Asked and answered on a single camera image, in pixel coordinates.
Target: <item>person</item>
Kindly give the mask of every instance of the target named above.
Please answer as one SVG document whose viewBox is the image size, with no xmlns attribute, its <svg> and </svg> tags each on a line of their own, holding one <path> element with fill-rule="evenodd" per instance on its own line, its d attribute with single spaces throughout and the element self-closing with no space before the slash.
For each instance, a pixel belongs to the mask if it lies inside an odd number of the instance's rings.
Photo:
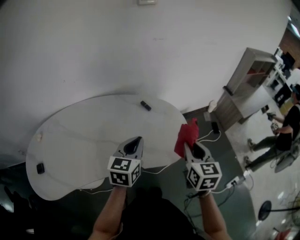
<svg viewBox="0 0 300 240">
<path fill-rule="evenodd" d="M 300 82 L 300 68 L 295 68 L 291 76 L 286 80 L 286 83 L 278 93 L 274 96 L 274 100 L 277 103 L 278 107 L 281 107 L 287 99 L 290 98 L 292 92 L 292 86 Z"/>
<path fill-rule="evenodd" d="M 115 186 L 102 212 L 96 219 L 89 240 L 109 239 L 199 239 L 230 240 L 214 197 L 205 192 L 200 198 L 202 236 L 193 232 L 187 217 L 170 201 L 162 198 L 159 188 L 139 194 L 123 210 L 126 187 Z"/>
<path fill-rule="evenodd" d="M 273 119 L 283 124 L 282 127 L 273 132 L 275 136 L 266 137 L 258 144 L 254 144 L 251 139 L 248 139 L 248 144 L 252 151 L 258 151 L 265 148 L 270 149 L 253 162 L 251 162 L 246 156 L 245 163 L 247 170 L 255 172 L 267 162 L 277 158 L 283 152 L 291 149 L 292 142 L 295 140 L 300 128 L 300 110 L 298 108 L 300 104 L 300 85 L 298 84 L 292 87 L 292 101 L 294 106 L 290 109 L 284 119 L 273 116 Z"/>
</svg>

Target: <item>white table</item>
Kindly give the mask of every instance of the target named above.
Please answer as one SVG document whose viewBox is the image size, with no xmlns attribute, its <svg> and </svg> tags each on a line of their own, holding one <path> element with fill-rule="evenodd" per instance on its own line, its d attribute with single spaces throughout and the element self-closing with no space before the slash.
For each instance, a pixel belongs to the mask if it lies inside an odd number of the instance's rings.
<svg viewBox="0 0 300 240">
<path fill-rule="evenodd" d="M 286 83 L 286 77 L 283 75 L 282 70 L 278 68 L 276 65 L 274 66 L 273 70 L 270 73 L 270 76 L 268 77 L 268 86 L 270 87 L 275 79 L 278 79 L 278 77 L 281 79 L 281 81 L 278 81 L 280 88 Z"/>
<path fill-rule="evenodd" d="M 234 95 L 228 94 L 228 97 L 233 101 L 243 118 L 251 116 L 272 101 L 264 86 L 254 89 L 247 83 L 240 84 Z"/>
<path fill-rule="evenodd" d="M 148 112 L 140 105 L 152 107 Z M 79 188 L 96 188 L 108 177 L 107 164 L 123 141 L 142 136 L 142 167 L 176 162 L 174 146 L 183 115 L 173 105 L 138 95 L 104 96 L 71 105 L 49 118 L 33 136 L 26 171 L 33 190 L 57 200 Z M 44 163 L 45 173 L 37 173 Z"/>
</svg>

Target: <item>dark pants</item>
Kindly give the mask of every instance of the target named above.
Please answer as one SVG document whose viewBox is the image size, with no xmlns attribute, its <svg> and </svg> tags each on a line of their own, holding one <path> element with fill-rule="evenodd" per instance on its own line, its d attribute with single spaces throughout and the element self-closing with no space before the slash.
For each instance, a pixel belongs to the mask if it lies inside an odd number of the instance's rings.
<svg viewBox="0 0 300 240">
<path fill-rule="evenodd" d="M 283 103 L 285 103 L 286 100 L 288 100 L 291 97 L 291 90 L 287 86 L 287 84 L 284 84 L 281 89 L 279 89 L 278 93 L 275 95 L 275 102 L 279 104 L 279 107 Z"/>
<path fill-rule="evenodd" d="M 284 151 L 278 150 L 275 146 L 277 136 L 266 137 L 265 139 L 261 140 L 258 144 L 255 144 L 252 148 L 253 151 L 258 151 L 265 148 L 270 148 L 260 157 L 255 159 L 251 164 L 247 166 L 253 172 L 257 169 L 265 165 L 266 163 L 270 162 L 271 160 L 277 158 L 281 153 Z"/>
</svg>

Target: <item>white cable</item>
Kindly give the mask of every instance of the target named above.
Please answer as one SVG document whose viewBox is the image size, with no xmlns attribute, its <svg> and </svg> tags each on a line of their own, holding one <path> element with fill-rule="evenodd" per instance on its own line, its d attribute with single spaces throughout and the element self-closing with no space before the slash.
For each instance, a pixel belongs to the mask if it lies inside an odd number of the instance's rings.
<svg viewBox="0 0 300 240">
<path fill-rule="evenodd" d="M 200 137 L 200 138 L 198 138 L 198 139 L 197 139 L 197 141 L 199 141 L 199 140 L 201 140 L 201 139 L 203 139 L 203 138 L 205 138 L 205 137 L 209 136 L 209 135 L 210 135 L 210 134 L 211 134 L 213 131 L 214 131 L 214 130 L 211 130 L 211 131 L 210 131 L 210 133 L 208 133 L 208 134 L 207 134 L 207 135 L 205 135 L 204 137 Z"/>
<path fill-rule="evenodd" d="M 95 192 L 95 193 L 90 193 L 90 192 L 88 192 L 88 191 L 86 191 L 86 190 L 84 190 L 84 189 L 79 189 L 79 190 L 80 190 L 80 191 L 83 191 L 83 192 L 85 192 L 85 193 L 94 195 L 94 194 L 96 194 L 96 193 L 106 193 L 106 192 L 111 192 L 113 189 L 103 190 L 103 191 L 98 191 L 98 192 Z"/>
<path fill-rule="evenodd" d="M 201 140 L 201 141 L 198 141 L 199 143 L 201 143 L 201 142 L 216 142 L 217 140 L 219 140 L 219 138 L 221 137 L 221 131 L 219 131 L 219 133 L 220 133 L 220 135 L 219 135 L 219 137 L 216 139 L 216 140 L 206 140 L 206 139 L 204 139 L 204 140 Z"/>
<path fill-rule="evenodd" d="M 166 169 L 168 166 L 170 166 L 171 164 L 169 164 L 169 165 L 167 165 L 167 166 L 165 166 L 162 170 L 160 170 L 159 172 L 148 172 L 148 171 L 144 171 L 143 170 L 143 173 L 150 173 L 150 174 L 159 174 L 159 173 L 161 173 L 164 169 Z"/>
<path fill-rule="evenodd" d="M 213 192 L 213 191 L 212 191 L 212 193 L 214 193 L 214 194 L 219 194 L 219 193 L 225 192 L 227 189 L 229 189 L 229 188 L 224 188 L 222 191 L 219 191 L 219 192 Z"/>
</svg>

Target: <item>black object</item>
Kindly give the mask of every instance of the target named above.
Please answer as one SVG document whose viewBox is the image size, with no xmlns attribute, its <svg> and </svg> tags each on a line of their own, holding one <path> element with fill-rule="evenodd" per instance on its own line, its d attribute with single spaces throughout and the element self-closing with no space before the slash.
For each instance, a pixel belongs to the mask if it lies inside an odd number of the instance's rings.
<svg viewBox="0 0 300 240">
<path fill-rule="evenodd" d="M 300 207 L 272 210 L 271 201 L 265 201 L 262 204 L 261 208 L 259 209 L 258 220 L 261 221 L 265 220 L 269 216 L 270 212 L 286 212 L 286 211 L 294 211 L 294 210 L 300 210 Z"/>
<path fill-rule="evenodd" d="M 283 75 L 285 76 L 286 79 L 288 79 L 288 78 L 291 76 L 290 70 L 285 70 L 285 71 L 283 72 Z"/>
<path fill-rule="evenodd" d="M 148 197 L 154 199 L 161 199 L 163 192 L 160 187 L 150 187 L 148 190 Z"/>
<path fill-rule="evenodd" d="M 262 113 L 264 114 L 264 113 L 266 113 L 269 110 L 269 106 L 266 105 L 261 110 L 262 110 Z"/>
<path fill-rule="evenodd" d="M 219 127 L 216 122 L 211 122 L 212 130 L 214 131 L 214 134 L 219 134 Z"/>
<path fill-rule="evenodd" d="M 144 108 L 146 108 L 148 111 L 151 111 L 151 107 L 148 105 L 148 104 L 146 104 L 144 101 L 142 101 L 141 102 L 141 105 L 144 107 Z"/>
<path fill-rule="evenodd" d="M 45 172 L 44 164 L 40 163 L 37 165 L 37 173 L 38 174 L 43 174 Z"/>
<path fill-rule="evenodd" d="M 272 121 L 273 118 L 276 116 L 276 114 L 274 112 L 267 112 L 267 116 L 268 116 L 268 120 Z"/>
<path fill-rule="evenodd" d="M 274 80 L 270 87 L 275 91 L 275 88 L 279 85 L 279 82 L 277 80 Z"/>
<path fill-rule="evenodd" d="M 137 147 L 138 145 L 140 144 L 140 141 L 141 141 L 142 137 L 137 137 L 136 139 L 134 139 L 133 141 L 127 143 L 125 146 L 124 146 L 124 152 L 125 152 L 125 155 L 129 154 L 129 155 L 133 155 L 135 154 L 136 150 L 137 150 Z"/>
<path fill-rule="evenodd" d="M 260 220 L 260 221 L 265 220 L 269 216 L 271 209 L 272 209 L 271 201 L 265 201 L 262 204 L 261 208 L 259 209 L 258 220 Z"/>
<path fill-rule="evenodd" d="M 275 102 L 278 104 L 278 107 L 281 107 L 291 97 L 291 90 L 287 84 L 284 84 L 278 93 L 274 96 Z"/>
<path fill-rule="evenodd" d="M 205 151 L 196 143 L 193 144 L 192 154 L 195 158 L 202 159 L 205 157 Z"/>
<path fill-rule="evenodd" d="M 145 197 L 134 199 L 123 210 L 124 228 L 118 239 L 137 239 L 145 233 L 147 233 L 147 239 L 155 239 L 158 238 L 157 236 L 160 239 L 199 239 L 194 235 L 192 225 L 181 210 L 169 200 L 153 198 L 149 194 L 150 191 Z"/>
<path fill-rule="evenodd" d="M 285 64 L 285 67 L 282 69 L 283 72 L 291 69 L 295 63 L 295 58 L 293 58 L 289 52 L 286 52 L 286 54 L 283 54 L 281 56 L 281 59 L 283 60 L 283 63 Z"/>
<path fill-rule="evenodd" d="M 227 86 L 224 86 L 223 89 L 229 93 L 230 96 L 233 96 L 233 92 L 231 92 L 231 90 L 227 87 Z"/>
</svg>

